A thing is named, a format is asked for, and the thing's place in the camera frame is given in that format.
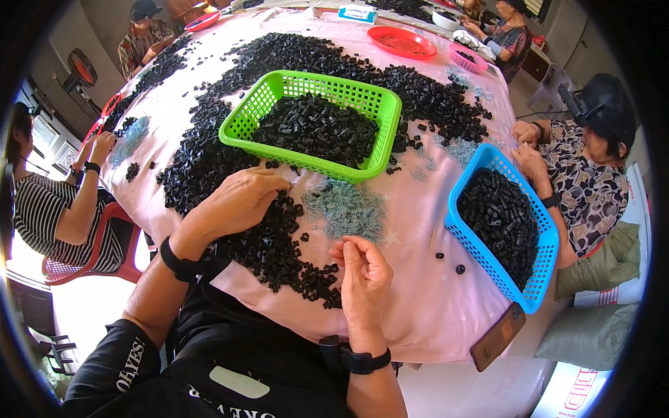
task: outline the phone case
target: phone case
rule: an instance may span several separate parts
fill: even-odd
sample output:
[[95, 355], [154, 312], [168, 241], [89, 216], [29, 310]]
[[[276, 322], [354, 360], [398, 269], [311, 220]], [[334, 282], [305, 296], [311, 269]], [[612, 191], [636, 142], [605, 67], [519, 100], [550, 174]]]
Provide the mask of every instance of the phone case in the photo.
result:
[[476, 370], [482, 372], [499, 357], [525, 325], [525, 313], [513, 302], [499, 321], [469, 350]]

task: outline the white plastic chair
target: white plastic chair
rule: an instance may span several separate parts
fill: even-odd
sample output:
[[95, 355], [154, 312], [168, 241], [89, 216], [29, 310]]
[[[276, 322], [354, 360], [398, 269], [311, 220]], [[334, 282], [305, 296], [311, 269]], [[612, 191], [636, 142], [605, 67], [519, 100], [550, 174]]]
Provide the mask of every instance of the white plastic chair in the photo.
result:
[[[567, 105], [560, 98], [560, 93], [557, 92], [560, 84], [566, 84], [567, 89], [571, 92], [574, 90], [574, 82], [571, 81], [566, 71], [557, 64], [551, 64], [544, 78], [539, 83], [537, 91], [528, 100], [527, 107], [534, 109], [540, 100], [545, 100], [549, 103], [549, 107], [542, 112], [556, 112], [558, 110], [567, 111]], [[559, 114], [549, 114], [551, 119], [558, 117]]]

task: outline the elderly woman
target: elderly woman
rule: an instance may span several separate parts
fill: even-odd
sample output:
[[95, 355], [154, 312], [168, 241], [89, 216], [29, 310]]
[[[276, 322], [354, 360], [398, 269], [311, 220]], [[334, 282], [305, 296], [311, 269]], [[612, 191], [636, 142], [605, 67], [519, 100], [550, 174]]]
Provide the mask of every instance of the elderly woman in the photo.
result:
[[495, 6], [502, 16], [498, 25], [481, 23], [467, 15], [459, 19], [465, 29], [490, 47], [497, 56], [495, 64], [502, 70], [506, 83], [511, 83], [532, 44], [532, 33], [522, 17], [527, 6], [523, 0], [498, 0]]
[[[93, 241], [105, 206], [113, 201], [98, 190], [100, 166], [114, 147], [116, 137], [105, 132], [86, 141], [66, 181], [55, 181], [26, 170], [33, 150], [33, 120], [28, 107], [16, 103], [9, 126], [7, 160], [13, 165], [16, 188], [14, 227], [30, 248], [69, 266], [84, 266], [93, 252]], [[81, 186], [78, 172], [85, 172]], [[93, 271], [118, 270], [130, 243], [132, 225], [110, 221], [102, 237], [100, 257]]]
[[585, 126], [573, 120], [516, 122], [512, 156], [557, 225], [557, 268], [592, 253], [628, 201], [625, 159], [634, 143], [632, 103], [619, 79], [596, 74], [578, 96], [594, 109]]
[[162, 19], [153, 0], [137, 0], [130, 9], [130, 31], [118, 46], [118, 58], [126, 80], [135, 77], [151, 60], [174, 41], [174, 33]]

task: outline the black wristwatch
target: black wristwatch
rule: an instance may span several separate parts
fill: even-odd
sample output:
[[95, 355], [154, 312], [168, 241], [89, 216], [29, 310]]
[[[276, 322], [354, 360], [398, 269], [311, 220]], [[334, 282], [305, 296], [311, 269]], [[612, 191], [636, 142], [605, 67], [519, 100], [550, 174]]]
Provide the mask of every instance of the black wristwatch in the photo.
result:
[[372, 357], [368, 352], [349, 352], [342, 356], [344, 364], [354, 375], [370, 375], [373, 371], [383, 369], [390, 364], [390, 348], [380, 357]]
[[546, 199], [541, 199], [541, 203], [544, 204], [546, 209], [548, 209], [549, 207], [557, 206], [560, 204], [560, 196], [558, 196], [557, 193], [553, 193], [552, 196]]
[[542, 140], [543, 137], [544, 137], [544, 134], [546, 133], [546, 130], [543, 128], [543, 126], [541, 126], [541, 125], [540, 125], [539, 123], [537, 123], [537, 122], [531, 122], [531, 124], [532, 124], [532, 125], [535, 125], [536, 127], [539, 128], [539, 139], [538, 139], [537, 142], [540, 144], [540, 143], [541, 143], [541, 140]]
[[207, 264], [203, 261], [191, 261], [189, 259], [178, 259], [169, 247], [169, 237], [161, 244], [160, 256], [163, 262], [174, 272], [174, 276], [180, 282], [190, 283], [207, 271]]
[[98, 173], [98, 176], [100, 175], [100, 166], [97, 165], [96, 163], [89, 163], [88, 161], [86, 161], [84, 163], [84, 172], [88, 170], [93, 170], [96, 173]]

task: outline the pink tablecloth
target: pink tablecloth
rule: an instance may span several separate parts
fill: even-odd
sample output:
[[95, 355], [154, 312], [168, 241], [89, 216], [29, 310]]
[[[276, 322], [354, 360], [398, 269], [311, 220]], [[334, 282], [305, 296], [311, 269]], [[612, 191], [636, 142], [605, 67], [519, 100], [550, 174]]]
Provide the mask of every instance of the pink tablecloth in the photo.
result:
[[[380, 20], [378, 24], [390, 22]], [[442, 83], [449, 82], [445, 69], [454, 64], [448, 57], [448, 40], [425, 33], [437, 46], [438, 56], [425, 62], [407, 60], [377, 49], [365, 35], [368, 28], [362, 23], [338, 20], [334, 13], [324, 13], [319, 19], [310, 17], [308, 12], [277, 8], [227, 17], [211, 29], [193, 34], [193, 39], [202, 44], [196, 45], [195, 54], [188, 55], [189, 68], [178, 71], [165, 80], [164, 85], [142, 95], [128, 109], [126, 116], [147, 115], [150, 118], [149, 137], [120, 167], [111, 169], [109, 164], [103, 167], [103, 184], [157, 243], [175, 230], [181, 218], [173, 209], [165, 209], [164, 191], [156, 184], [155, 177], [170, 165], [181, 135], [192, 126], [188, 110], [196, 105], [194, 96], [198, 94], [193, 87], [202, 81], [220, 79], [220, 75], [233, 64], [230, 59], [221, 62], [219, 56], [242, 38], [247, 42], [273, 31], [326, 37], [343, 46], [345, 53], [360, 53], [361, 58], [369, 58], [375, 66], [384, 68], [390, 63], [415, 66], [422, 74]], [[213, 57], [204, 64], [195, 66], [198, 57], [204, 60], [204, 56], [212, 54]], [[495, 75], [489, 72], [466, 75], [474, 85], [482, 86], [491, 93], [490, 100], [482, 100], [482, 103], [494, 117], [484, 122], [488, 125], [490, 136], [497, 139], [493, 143], [508, 154], [514, 142], [509, 134], [514, 114], [506, 83], [499, 70], [495, 68], [495, 72]], [[133, 84], [129, 83], [126, 90], [131, 91]], [[226, 100], [235, 105], [240, 100], [238, 96], [234, 94]], [[474, 101], [471, 90], [466, 99]], [[434, 158], [435, 169], [427, 169], [427, 157], [419, 158], [411, 150], [400, 157], [402, 171], [390, 176], [383, 173], [367, 182], [370, 190], [387, 198], [386, 239], [380, 247], [395, 270], [391, 294], [383, 311], [383, 332], [393, 360], [467, 360], [470, 347], [499, 319], [510, 302], [444, 227], [448, 193], [462, 174], [462, 169], [444, 149], [432, 142], [429, 131], [420, 132], [417, 129], [417, 122], [409, 125], [409, 135], [423, 134], [425, 153]], [[149, 170], [151, 161], [156, 162], [154, 170]], [[140, 173], [128, 183], [125, 174], [131, 162], [139, 163]], [[308, 171], [297, 177], [286, 165], [282, 165], [278, 172], [295, 183], [291, 195], [296, 203], [300, 202], [305, 189], [322, 180], [322, 175]], [[299, 237], [303, 232], [309, 232], [311, 236], [308, 243], [300, 246], [301, 259], [317, 266], [332, 263], [327, 255], [332, 240], [323, 230], [313, 229], [304, 217], [299, 219], [299, 223], [300, 229], [295, 236]], [[436, 259], [437, 252], [444, 253], [445, 258]], [[466, 273], [461, 276], [455, 273], [458, 264], [466, 266]], [[343, 271], [340, 270], [337, 276], [340, 278], [339, 285]], [[311, 341], [332, 334], [347, 335], [346, 320], [341, 310], [325, 310], [322, 301], [306, 301], [288, 286], [277, 294], [272, 293], [258, 283], [251, 271], [234, 262], [213, 284], [249, 308]]]

